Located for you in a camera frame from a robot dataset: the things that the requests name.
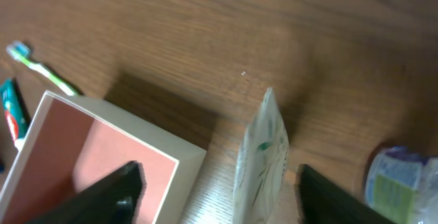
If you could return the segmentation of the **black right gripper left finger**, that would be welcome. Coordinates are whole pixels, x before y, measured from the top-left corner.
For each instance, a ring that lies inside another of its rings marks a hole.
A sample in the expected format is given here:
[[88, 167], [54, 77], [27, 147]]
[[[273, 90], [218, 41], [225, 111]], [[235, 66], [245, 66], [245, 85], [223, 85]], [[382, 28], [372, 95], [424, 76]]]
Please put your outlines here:
[[142, 165], [129, 161], [31, 224], [128, 224], [142, 194]]

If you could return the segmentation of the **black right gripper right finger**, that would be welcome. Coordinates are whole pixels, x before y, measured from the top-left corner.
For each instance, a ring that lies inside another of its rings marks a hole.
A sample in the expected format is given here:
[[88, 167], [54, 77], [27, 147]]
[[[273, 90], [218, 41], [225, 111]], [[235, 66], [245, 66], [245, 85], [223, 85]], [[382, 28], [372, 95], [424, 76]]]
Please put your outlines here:
[[393, 224], [307, 164], [296, 185], [304, 224]]

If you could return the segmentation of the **white cosmetic tube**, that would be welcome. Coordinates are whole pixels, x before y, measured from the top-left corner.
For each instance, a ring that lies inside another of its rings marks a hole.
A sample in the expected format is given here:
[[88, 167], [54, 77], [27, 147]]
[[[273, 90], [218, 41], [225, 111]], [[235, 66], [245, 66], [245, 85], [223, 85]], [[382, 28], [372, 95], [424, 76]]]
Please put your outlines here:
[[288, 152], [285, 124], [274, 91], [268, 88], [240, 144], [233, 224], [268, 222], [285, 177]]

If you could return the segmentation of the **white cardboard box pink inside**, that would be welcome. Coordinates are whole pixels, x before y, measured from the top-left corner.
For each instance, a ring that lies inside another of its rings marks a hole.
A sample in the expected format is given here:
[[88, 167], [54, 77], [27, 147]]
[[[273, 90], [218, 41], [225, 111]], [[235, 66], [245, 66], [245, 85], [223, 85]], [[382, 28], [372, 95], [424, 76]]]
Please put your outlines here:
[[177, 223], [205, 150], [105, 100], [45, 92], [1, 187], [1, 222], [25, 223], [129, 161], [142, 165], [136, 223]]

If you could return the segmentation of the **clear bottle dark cap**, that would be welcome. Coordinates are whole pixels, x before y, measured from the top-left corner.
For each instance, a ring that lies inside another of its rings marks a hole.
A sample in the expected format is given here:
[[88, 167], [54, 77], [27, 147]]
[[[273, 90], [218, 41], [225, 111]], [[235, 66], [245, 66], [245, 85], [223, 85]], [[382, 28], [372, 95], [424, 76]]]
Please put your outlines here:
[[365, 202], [394, 223], [437, 224], [437, 157], [397, 146], [374, 157]]

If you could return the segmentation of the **teal red toothpaste tube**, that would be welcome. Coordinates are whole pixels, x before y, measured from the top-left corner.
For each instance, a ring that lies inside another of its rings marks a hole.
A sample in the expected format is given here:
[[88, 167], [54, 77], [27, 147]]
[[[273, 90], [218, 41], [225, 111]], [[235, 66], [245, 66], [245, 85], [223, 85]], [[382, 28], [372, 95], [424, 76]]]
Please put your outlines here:
[[21, 151], [25, 144], [28, 124], [12, 79], [6, 79], [1, 85], [1, 102], [14, 146]]

